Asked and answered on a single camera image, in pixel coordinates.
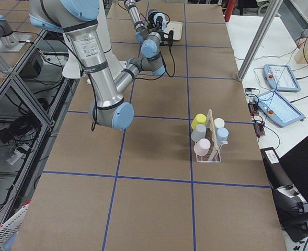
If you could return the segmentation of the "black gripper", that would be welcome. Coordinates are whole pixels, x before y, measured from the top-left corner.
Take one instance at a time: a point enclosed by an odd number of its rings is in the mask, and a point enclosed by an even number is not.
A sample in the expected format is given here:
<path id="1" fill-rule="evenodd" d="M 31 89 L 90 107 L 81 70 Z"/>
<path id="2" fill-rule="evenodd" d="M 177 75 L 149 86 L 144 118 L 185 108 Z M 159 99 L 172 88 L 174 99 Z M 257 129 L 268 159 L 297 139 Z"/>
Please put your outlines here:
<path id="1" fill-rule="evenodd" d="M 158 28 L 160 29 L 159 22 L 157 18 L 159 16 L 164 16 L 162 12 L 159 12 L 157 9 L 152 8 L 149 10 L 148 13 L 148 22 L 149 24 L 147 25 L 147 28 L 152 29 L 152 28 Z"/>
<path id="2" fill-rule="evenodd" d="M 160 32 L 159 35 L 161 37 L 160 46 L 168 46 L 169 34 L 165 32 Z"/>

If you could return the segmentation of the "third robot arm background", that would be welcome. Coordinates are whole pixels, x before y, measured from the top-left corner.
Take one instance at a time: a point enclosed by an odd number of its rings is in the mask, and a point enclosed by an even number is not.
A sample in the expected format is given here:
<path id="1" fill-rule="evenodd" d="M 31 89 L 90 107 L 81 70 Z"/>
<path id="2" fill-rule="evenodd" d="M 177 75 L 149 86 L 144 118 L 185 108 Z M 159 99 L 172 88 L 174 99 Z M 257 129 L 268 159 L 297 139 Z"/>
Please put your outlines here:
<path id="1" fill-rule="evenodd" d="M 19 38 L 20 36 L 12 30 L 6 18 L 0 14 L 0 51 L 19 52 L 23 47 L 19 43 Z"/>

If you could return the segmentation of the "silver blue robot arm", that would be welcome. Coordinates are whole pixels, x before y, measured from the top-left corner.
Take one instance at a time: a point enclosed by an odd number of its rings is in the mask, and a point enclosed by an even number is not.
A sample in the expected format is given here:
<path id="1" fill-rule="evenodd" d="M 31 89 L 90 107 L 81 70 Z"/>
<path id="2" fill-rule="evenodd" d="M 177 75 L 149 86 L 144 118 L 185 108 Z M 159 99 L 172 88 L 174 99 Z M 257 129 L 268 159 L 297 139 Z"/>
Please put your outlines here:
<path id="1" fill-rule="evenodd" d="M 102 1 L 30 1 L 30 21 L 43 30 L 62 33 L 70 58 L 63 70 L 67 78 L 88 75 L 94 99 L 89 115 L 93 126 L 126 129 L 134 108 L 123 92 L 142 71 L 161 77 L 166 69 L 160 52 L 166 29 L 166 15 L 149 11 L 149 24 L 140 18 L 136 1 L 124 1 L 133 22 L 135 37 L 141 43 L 141 58 L 132 58 L 123 67 L 112 54 Z"/>
<path id="2" fill-rule="evenodd" d="M 160 44 L 164 41 L 164 30 L 167 27 L 166 16 L 157 9 L 152 8 L 149 10 L 148 24 L 146 25 L 141 17 L 136 5 L 138 1 L 128 0 L 123 1 L 126 10 L 128 11 L 133 22 L 135 30 L 135 38 L 138 42 L 144 42 L 149 36 L 157 36 Z"/>

